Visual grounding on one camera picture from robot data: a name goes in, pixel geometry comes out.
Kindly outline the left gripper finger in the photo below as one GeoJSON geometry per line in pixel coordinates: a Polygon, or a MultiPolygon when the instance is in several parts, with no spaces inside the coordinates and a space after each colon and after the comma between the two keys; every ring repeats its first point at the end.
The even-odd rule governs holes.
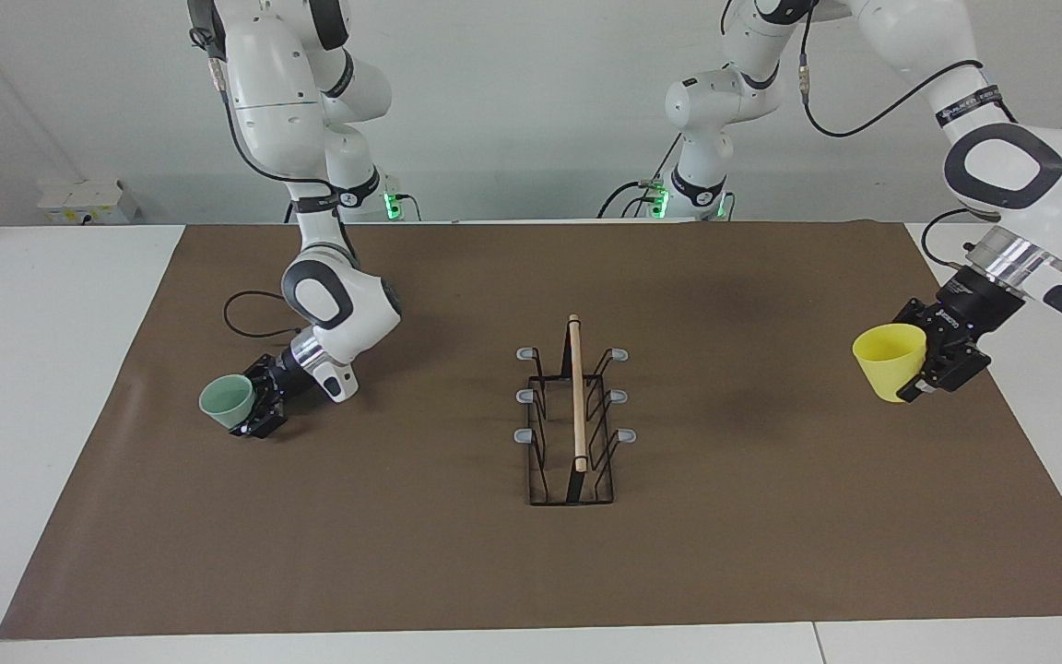
{"type": "Polygon", "coordinates": [[[894,324],[906,324],[919,327],[926,331],[928,338],[939,338],[941,336],[941,323],[938,322],[938,311],[941,302],[926,302],[918,297],[911,297],[898,314],[892,319],[894,324]]]}
{"type": "Polygon", "coordinates": [[[926,361],[896,391],[896,398],[911,403],[937,390],[955,392],[989,367],[991,358],[978,346],[945,346],[928,353],[926,361]]]}

